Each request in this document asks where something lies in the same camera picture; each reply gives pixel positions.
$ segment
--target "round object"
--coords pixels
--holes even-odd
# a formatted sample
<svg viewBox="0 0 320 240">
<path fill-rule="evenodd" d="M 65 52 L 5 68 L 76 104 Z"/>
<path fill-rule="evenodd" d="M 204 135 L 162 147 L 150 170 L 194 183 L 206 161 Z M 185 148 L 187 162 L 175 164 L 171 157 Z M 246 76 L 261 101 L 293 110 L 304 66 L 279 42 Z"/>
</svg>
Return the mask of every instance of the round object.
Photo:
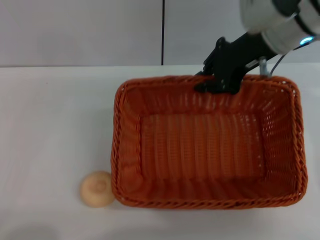
<svg viewBox="0 0 320 240">
<path fill-rule="evenodd" d="M 111 204 L 115 200 L 111 189 L 111 174 L 105 171 L 89 174 L 81 184 L 80 194 L 83 202 L 92 208 Z"/>
</svg>

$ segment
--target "white wall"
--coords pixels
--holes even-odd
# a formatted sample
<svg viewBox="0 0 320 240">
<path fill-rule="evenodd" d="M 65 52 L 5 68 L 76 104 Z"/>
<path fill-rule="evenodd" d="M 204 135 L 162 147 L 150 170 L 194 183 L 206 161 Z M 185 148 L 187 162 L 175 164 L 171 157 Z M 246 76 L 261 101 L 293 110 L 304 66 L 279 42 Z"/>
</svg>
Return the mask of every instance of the white wall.
<svg viewBox="0 0 320 240">
<path fill-rule="evenodd" d="M 166 0 L 164 64 L 202 64 L 220 37 L 231 42 L 244 33 L 239 0 Z M 284 62 L 320 62 L 320 44 L 292 52 Z"/>
<path fill-rule="evenodd" d="M 0 66 L 161 64 L 160 0 L 1 0 Z"/>
</svg>

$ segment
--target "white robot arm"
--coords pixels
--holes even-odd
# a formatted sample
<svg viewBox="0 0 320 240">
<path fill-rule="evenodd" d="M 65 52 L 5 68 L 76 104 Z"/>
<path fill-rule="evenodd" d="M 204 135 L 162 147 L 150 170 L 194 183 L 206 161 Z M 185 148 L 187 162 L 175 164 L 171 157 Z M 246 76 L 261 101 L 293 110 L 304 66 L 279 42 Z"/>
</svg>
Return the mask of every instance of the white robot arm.
<svg viewBox="0 0 320 240">
<path fill-rule="evenodd" d="M 221 37 L 198 75 L 214 75 L 198 92 L 236 94 L 245 74 L 269 60 L 308 45 L 320 36 L 320 0 L 240 0 L 247 30 L 233 42 Z"/>
</svg>

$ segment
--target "woven texture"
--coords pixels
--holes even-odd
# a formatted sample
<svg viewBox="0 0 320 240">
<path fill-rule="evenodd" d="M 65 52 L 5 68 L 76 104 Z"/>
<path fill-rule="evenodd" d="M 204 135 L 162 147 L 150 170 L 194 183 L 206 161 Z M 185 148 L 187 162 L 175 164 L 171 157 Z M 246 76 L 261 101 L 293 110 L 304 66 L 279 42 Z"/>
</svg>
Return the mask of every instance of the woven texture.
<svg viewBox="0 0 320 240">
<path fill-rule="evenodd" d="M 236 95 L 193 90 L 208 78 L 154 77 L 120 86 L 111 153 L 115 197 L 165 209 L 298 202 L 308 175 L 297 86 L 248 75 Z"/>
</svg>

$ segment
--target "white table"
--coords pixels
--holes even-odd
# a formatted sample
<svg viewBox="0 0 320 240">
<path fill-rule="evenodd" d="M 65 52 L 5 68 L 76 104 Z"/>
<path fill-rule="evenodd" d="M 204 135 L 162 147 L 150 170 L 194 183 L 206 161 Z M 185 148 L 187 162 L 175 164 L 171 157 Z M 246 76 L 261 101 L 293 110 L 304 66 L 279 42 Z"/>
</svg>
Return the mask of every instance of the white table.
<svg viewBox="0 0 320 240">
<path fill-rule="evenodd" d="M 309 174 L 290 207 L 169 211 L 84 206 L 82 178 L 110 171 L 113 102 L 136 77 L 201 66 L 0 68 L 0 240 L 320 238 L 320 63 L 281 64 L 301 91 Z"/>
</svg>

